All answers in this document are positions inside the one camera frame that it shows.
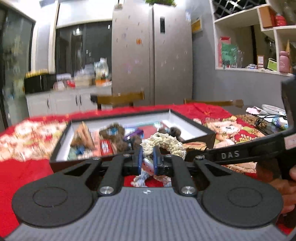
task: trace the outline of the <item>chair backrest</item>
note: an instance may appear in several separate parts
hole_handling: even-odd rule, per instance
[[[236,106],[239,108],[243,108],[244,106],[243,100],[196,101],[192,99],[184,99],[184,104],[188,104],[188,103],[205,103],[205,104],[218,105],[218,106]]]
[[[96,96],[98,107],[103,104],[112,106],[128,104],[129,106],[133,106],[134,101],[144,99],[144,91],[125,94],[119,93],[116,96]]]

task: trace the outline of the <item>person's hand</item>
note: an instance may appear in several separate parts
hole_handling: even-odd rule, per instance
[[[296,166],[290,169],[292,180],[282,180],[279,178],[273,180],[273,173],[259,165],[256,166],[256,172],[260,180],[269,183],[281,193],[284,201],[281,213],[293,211],[296,204]]]

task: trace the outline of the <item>microwave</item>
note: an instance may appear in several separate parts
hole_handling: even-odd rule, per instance
[[[25,94],[34,94],[53,89],[56,74],[42,74],[24,79]]]

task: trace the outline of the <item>white bowl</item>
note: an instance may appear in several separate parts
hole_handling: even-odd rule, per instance
[[[281,109],[272,105],[263,104],[262,109],[272,115],[278,115],[280,114],[280,112],[282,112],[283,114],[286,114],[286,111],[284,109]]]

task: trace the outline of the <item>gray ribbed surface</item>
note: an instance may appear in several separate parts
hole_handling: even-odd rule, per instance
[[[281,241],[273,225],[241,230],[210,218],[194,198],[172,188],[122,188],[118,195],[100,198],[79,221],[54,229],[20,225],[7,241]]]

